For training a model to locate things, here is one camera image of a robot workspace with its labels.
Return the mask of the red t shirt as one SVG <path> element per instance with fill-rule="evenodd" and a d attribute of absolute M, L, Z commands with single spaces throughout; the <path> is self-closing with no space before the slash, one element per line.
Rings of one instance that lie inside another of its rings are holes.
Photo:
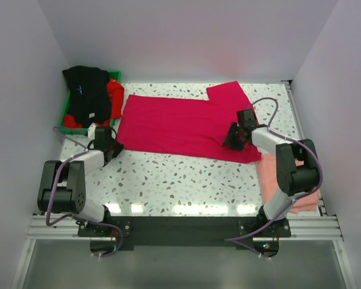
<path fill-rule="evenodd" d="M 124 103 L 124 88 L 115 79 L 111 79 L 106 85 L 107 94 L 105 102 L 100 98 L 91 101 L 88 108 L 79 108 L 71 104 L 73 96 L 69 97 L 67 112 L 62 118 L 62 126 L 70 129 L 88 129 L 95 123 L 98 126 L 113 126 L 114 120 L 122 117 Z"/>

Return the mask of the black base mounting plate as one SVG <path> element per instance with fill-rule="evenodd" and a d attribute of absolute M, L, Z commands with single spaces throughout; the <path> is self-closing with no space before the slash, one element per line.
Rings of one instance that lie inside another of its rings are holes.
<path fill-rule="evenodd" d="M 109 217 L 109 226 L 78 221 L 78 236 L 90 238 L 90 250 L 110 253 L 137 246 L 228 247 L 254 249 L 275 256 L 280 239 L 289 238 L 286 219 L 274 222 L 253 237 L 255 217 Z M 228 241 L 237 237 L 236 243 Z"/>

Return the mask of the green plastic bin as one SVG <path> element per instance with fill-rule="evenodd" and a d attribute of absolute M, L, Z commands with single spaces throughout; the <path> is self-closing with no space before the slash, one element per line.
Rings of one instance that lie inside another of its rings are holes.
<path fill-rule="evenodd" d="M 122 116 L 121 71 L 75 66 L 63 71 L 68 92 L 59 125 L 66 134 L 86 134 L 95 123 L 113 126 Z"/>

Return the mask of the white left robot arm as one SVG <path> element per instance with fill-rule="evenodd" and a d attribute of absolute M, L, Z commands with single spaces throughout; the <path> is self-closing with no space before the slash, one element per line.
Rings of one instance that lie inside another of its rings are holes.
<path fill-rule="evenodd" d="M 44 163 L 37 196 L 37 207 L 46 214 L 46 224 L 54 226 L 72 217 L 91 223 L 99 236 L 108 235 L 113 228 L 110 211 L 87 199 L 85 177 L 105 167 L 124 149 L 117 141 L 117 133 L 110 126 L 94 126 L 88 131 L 92 136 L 84 150 L 67 159 Z"/>

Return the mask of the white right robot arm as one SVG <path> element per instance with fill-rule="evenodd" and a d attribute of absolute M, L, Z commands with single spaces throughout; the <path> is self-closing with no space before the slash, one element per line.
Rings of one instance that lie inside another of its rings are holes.
<path fill-rule="evenodd" d="M 276 158 L 277 189 L 256 216 L 257 232 L 268 237 L 277 222 L 286 217 L 294 202 L 308 196 L 322 184 L 323 172 L 312 140 L 295 140 L 259 124 L 250 108 L 236 112 L 237 122 L 229 128 L 223 145 L 241 151 L 246 146 L 261 148 Z"/>

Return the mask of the magenta t shirt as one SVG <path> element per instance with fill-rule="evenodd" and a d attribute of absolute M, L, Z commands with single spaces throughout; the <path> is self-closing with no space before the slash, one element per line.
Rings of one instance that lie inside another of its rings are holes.
<path fill-rule="evenodd" d="M 254 146 L 224 146 L 236 113 L 250 101 L 236 81 L 208 87 L 207 100 L 129 95 L 117 131 L 125 149 L 237 163 L 261 159 Z"/>

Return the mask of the aluminium table frame rail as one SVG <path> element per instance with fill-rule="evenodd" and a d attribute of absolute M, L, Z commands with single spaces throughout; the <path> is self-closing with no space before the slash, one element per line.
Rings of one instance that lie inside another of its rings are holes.
<path fill-rule="evenodd" d="M 357 288 L 337 216 L 328 216 L 326 214 L 314 217 L 291 216 L 289 221 L 291 221 L 293 240 L 331 241 L 345 286 L 347 288 Z"/>

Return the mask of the folded peach t shirt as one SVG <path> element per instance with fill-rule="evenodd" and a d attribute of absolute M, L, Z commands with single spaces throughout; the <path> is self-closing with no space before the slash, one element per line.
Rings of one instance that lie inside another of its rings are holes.
<path fill-rule="evenodd" d="M 263 204 L 271 200 L 278 188 L 276 176 L 276 158 L 272 154 L 263 154 L 261 160 L 256 162 L 256 171 L 258 174 L 259 185 L 261 188 L 261 198 Z M 306 196 L 292 206 L 290 212 L 301 213 L 307 211 L 316 211 L 319 202 L 319 190 Z"/>

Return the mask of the black t shirt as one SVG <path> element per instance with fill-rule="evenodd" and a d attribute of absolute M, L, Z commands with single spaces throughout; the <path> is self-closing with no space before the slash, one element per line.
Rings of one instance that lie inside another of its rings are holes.
<path fill-rule="evenodd" d="M 74 66 L 63 70 L 70 92 L 68 114 L 87 128 L 104 123 L 111 117 L 111 101 L 107 90 L 109 73 L 96 67 Z"/>

